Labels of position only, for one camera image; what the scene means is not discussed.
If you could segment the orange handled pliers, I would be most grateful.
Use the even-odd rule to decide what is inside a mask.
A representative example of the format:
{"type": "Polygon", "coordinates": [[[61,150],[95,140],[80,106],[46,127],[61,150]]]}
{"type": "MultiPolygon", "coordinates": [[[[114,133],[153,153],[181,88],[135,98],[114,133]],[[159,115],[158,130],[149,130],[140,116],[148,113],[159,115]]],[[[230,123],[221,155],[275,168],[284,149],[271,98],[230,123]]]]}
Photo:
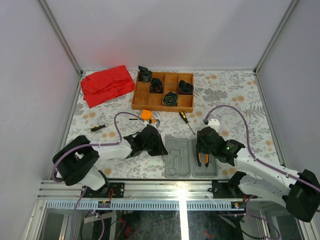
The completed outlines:
{"type": "Polygon", "coordinates": [[[199,167],[202,166],[202,163],[204,163],[205,167],[207,168],[209,166],[209,155],[207,153],[200,153],[198,152],[196,154],[196,160],[199,167]]]}

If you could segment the grey plastic tool case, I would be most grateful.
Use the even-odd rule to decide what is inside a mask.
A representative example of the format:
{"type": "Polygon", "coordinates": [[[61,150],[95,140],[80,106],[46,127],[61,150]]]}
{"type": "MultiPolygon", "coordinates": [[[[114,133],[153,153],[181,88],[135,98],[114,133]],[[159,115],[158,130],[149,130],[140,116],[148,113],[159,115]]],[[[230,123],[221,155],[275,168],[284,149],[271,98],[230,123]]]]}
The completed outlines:
{"type": "Polygon", "coordinates": [[[165,149],[168,154],[162,157],[165,166],[165,177],[186,179],[186,178],[213,178],[218,175],[217,161],[209,156],[209,165],[201,166],[197,162],[195,138],[167,138],[165,149]]]}

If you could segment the black yellow phillips screwdriver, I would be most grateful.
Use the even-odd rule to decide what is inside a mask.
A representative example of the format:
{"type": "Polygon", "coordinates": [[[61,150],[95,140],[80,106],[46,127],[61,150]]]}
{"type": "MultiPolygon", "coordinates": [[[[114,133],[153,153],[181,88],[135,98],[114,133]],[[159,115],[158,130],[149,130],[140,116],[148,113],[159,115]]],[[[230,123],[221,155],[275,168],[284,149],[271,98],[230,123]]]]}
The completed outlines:
{"type": "Polygon", "coordinates": [[[188,121],[188,119],[187,119],[186,114],[185,114],[183,111],[180,111],[180,112],[179,112],[179,115],[180,115],[181,119],[185,122],[185,124],[189,127],[190,131],[191,131],[194,135],[196,135],[195,132],[194,132],[194,130],[193,130],[192,127],[190,126],[190,123],[189,123],[189,121],[188,121]]]}

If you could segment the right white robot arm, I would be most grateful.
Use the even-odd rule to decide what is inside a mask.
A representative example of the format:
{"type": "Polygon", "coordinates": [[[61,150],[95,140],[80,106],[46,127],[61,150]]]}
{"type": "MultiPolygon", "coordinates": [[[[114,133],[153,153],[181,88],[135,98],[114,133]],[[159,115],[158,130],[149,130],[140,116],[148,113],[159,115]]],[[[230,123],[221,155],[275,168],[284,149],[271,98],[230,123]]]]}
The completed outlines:
{"type": "Polygon", "coordinates": [[[254,195],[286,208],[296,219],[309,223],[320,206],[320,183],[316,175],[259,159],[244,144],[224,140],[215,129],[197,132],[196,152],[238,168],[235,180],[228,184],[233,197],[254,195]]]}

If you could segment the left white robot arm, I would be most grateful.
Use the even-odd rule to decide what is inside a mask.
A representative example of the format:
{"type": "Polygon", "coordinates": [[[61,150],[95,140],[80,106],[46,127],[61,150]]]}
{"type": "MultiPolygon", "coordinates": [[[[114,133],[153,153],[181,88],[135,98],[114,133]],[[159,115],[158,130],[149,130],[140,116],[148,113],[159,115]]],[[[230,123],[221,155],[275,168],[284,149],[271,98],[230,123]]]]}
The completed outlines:
{"type": "Polygon", "coordinates": [[[51,178],[66,186],[81,184],[102,198],[109,193],[110,183],[101,170],[94,169],[98,159],[129,159],[142,152],[151,157],[168,154],[161,134],[150,124],[142,131],[122,137],[119,142],[92,143],[80,135],[53,157],[51,178]]]}

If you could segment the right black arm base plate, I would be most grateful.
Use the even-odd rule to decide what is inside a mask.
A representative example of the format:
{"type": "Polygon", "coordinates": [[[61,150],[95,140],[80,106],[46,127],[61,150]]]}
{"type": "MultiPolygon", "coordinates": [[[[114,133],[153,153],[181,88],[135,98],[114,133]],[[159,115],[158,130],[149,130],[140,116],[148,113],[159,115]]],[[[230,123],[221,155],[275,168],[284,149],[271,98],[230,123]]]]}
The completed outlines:
{"type": "Polygon", "coordinates": [[[251,195],[243,193],[239,184],[239,180],[212,180],[213,197],[215,199],[243,199],[246,195],[249,198],[251,195]]]}

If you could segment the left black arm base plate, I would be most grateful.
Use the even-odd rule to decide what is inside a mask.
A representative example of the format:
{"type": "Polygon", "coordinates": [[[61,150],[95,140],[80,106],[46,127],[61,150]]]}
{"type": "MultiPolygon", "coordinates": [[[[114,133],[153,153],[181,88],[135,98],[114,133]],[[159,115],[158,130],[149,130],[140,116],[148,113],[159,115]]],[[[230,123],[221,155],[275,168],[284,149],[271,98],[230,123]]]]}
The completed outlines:
{"type": "Polygon", "coordinates": [[[85,198],[104,198],[104,199],[122,199],[125,193],[124,182],[111,182],[109,185],[104,185],[99,190],[88,188],[84,194],[85,198]]]}

